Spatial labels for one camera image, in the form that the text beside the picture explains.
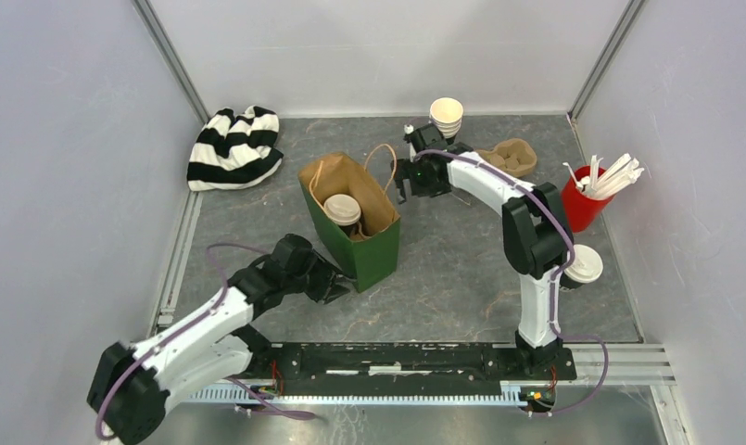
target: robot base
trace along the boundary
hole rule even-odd
[[[269,379],[277,362],[291,396],[458,396],[500,394],[501,381],[575,380],[572,352],[533,365],[497,343],[283,343],[256,356],[238,377]]]

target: red cup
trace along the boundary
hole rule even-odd
[[[590,172],[591,168],[589,165],[580,167],[575,171],[575,177],[579,181],[588,176]],[[604,173],[604,169],[599,167],[599,176],[602,173]],[[566,182],[561,192],[561,200],[563,201],[563,210],[566,212],[566,219],[569,220],[569,227],[572,228],[572,232],[579,233],[588,229],[591,223],[593,223],[594,218],[601,213],[602,209],[614,197],[615,195],[603,200],[591,199],[580,193],[575,186],[575,181],[569,178],[569,181]]]

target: stack of paper cups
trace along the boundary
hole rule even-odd
[[[462,124],[462,104],[451,97],[441,97],[430,106],[430,121],[449,139]]]

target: table surface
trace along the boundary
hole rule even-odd
[[[220,288],[207,263],[206,246],[230,241],[272,248],[283,235],[305,236],[326,254],[307,212],[297,173],[326,153],[345,151],[363,162],[381,143],[405,157],[405,123],[422,118],[347,118],[282,120],[277,147],[283,166],[272,178],[248,190],[202,192],[203,203],[184,271],[176,319],[206,302]],[[519,137],[537,153],[536,170],[523,179],[559,188],[567,181],[562,165],[584,163],[564,116],[465,117],[458,134],[474,148],[490,149]],[[385,184],[389,155],[379,150],[371,174]],[[396,189],[388,194],[393,202]],[[398,206],[402,218],[399,264],[395,273],[371,289],[352,292],[329,305],[304,295],[287,296],[253,325],[272,341],[499,341],[512,342],[520,320],[517,273],[503,252],[500,218],[474,197],[456,191],[435,198],[410,197]],[[596,249],[603,261],[601,278],[562,292],[559,321],[567,334],[595,334],[607,341],[638,341],[626,288],[601,218],[575,242]],[[229,275],[256,254],[232,248],[216,252]]]

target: green bag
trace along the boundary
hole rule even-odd
[[[391,146],[381,146],[387,146],[396,158]],[[314,160],[298,174],[318,237],[340,269],[356,278],[358,292],[392,274],[399,254],[399,213],[386,196],[394,172],[382,189],[367,172],[370,156],[362,167],[345,153],[332,153]],[[360,230],[350,237],[323,211],[323,202],[336,194],[350,195],[361,207]]]

